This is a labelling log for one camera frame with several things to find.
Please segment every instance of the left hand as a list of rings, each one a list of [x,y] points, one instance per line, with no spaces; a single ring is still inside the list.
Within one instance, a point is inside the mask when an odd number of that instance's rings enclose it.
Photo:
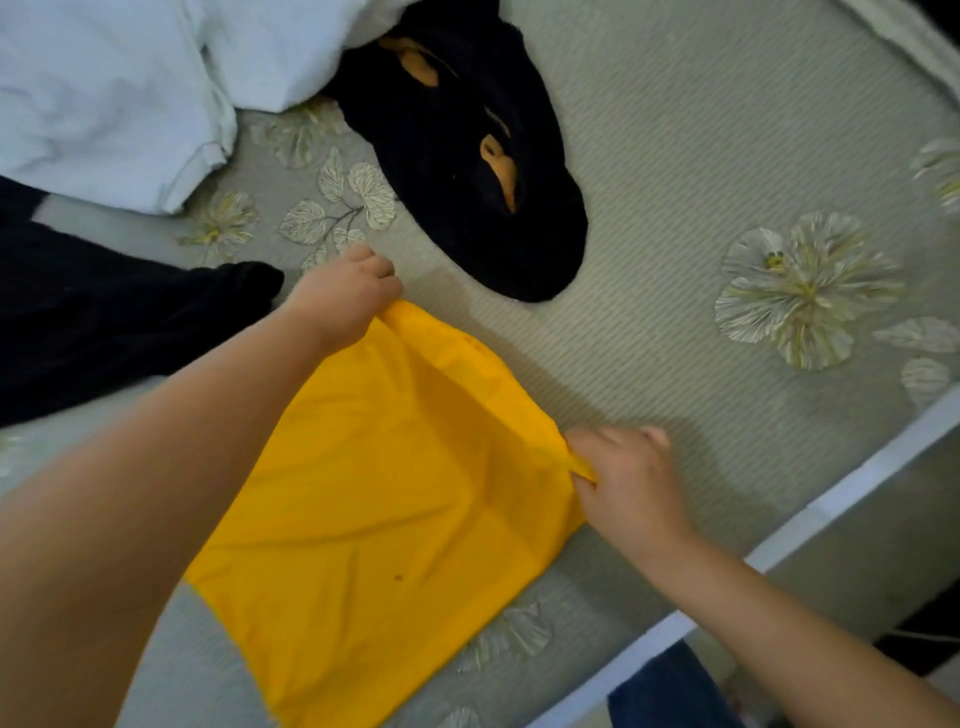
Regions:
[[[373,317],[402,293],[393,262],[358,244],[306,273],[280,311],[316,325],[325,352],[331,354],[360,341]]]

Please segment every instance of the blue jeans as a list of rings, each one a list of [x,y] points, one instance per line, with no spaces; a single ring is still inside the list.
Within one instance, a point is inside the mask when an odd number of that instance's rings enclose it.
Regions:
[[[613,728],[743,728],[685,642],[610,693],[607,706]]]

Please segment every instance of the black garment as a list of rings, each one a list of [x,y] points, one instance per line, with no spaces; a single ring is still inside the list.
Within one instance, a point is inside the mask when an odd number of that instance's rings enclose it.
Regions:
[[[47,193],[0,177],[0,225],[29,220]]]
[[[344,53],[324,93],[373,145],[398,198],[447,255],[498,293],[547,301],[577,275],[587,214],[546,87],[498,6],[423,0],[407,8],[389,36],[429,52],[436,87],[374,42]],[[480,157],[487,134],[516,162],[513,213]]]
[[[265,263],[184,271],[38,223],[0,228],[0,426],[169,375],[265,316]]]
[[[926,16],[933,21],[945,36],[960,45],[960,12],[956,0],[915,0]]]

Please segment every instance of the white fabric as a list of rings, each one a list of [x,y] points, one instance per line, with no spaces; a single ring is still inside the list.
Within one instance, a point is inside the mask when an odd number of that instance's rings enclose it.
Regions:
[[[233,107],[283,111],[408,0],[5,0],[0,175],[177,212],[233,150]]]
[[[874,32],[902,48],[914,62],[943,83],[960,101],[960,51],[904,0],[840,0]]]
[[[192,2],[208,13],[204,44],[233,105],[277,112],[317,93],[343,48],[388,31],[410,0]]]
[[[48,192],[174,212],[233,149],[233,108],[179,2],[6,0],[0,174]]]

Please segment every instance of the leaf pattern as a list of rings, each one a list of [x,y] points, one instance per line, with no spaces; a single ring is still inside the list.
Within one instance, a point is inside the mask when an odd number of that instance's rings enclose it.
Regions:
[[[922,316],[908,319],[902,324],[874,331],[874,338],[901,349],[918,349],[921,352],[960,352],[960,329],[949,321]]]
[[[301,245],[317,245],[326,234],[326,212],[313,200],[300,200],[280,223],[280,234]]]
[[[330,149],[330,154],[320,168],[317,185],[331,203],[341,203],[344,200],[344,162],[337,147]]]
[[[363,200],[370,229],[387,229],[396,217],[396,195],[383,172],[369,162],[357,162],[350,168],[347,184]]]
[[[252,126],[251,139],[254,144],[273,147],[284,167],[302,169],[313,164],[327,136],[346,130],[337,103],[318,95],[283,113],[265,115]]]
[[[900,381],[918,411],[928,408],[950,386],[950,369],[939,361],[921,357],[903,365]]]
[[[306,257],[306,260],[300,264],[300,269],[306,273],[316,268],[318,265],[326,263],[326,245],[321,245],[313,253]]]
[[[480,716],[472,708],[457,708],[440,721],[437,728],[483,728]]]
[[[536,657],[552,639],[553,632],[540,616],[537,602],[508,607],[464,647],[457,672],[476,672],[502,660]]]
[[[354,243],[359,243],[366,240],[363,231],[357,228],[334,228],[333,229],[333,244],[337,248],[337,253],[342,253],[348,247]]]

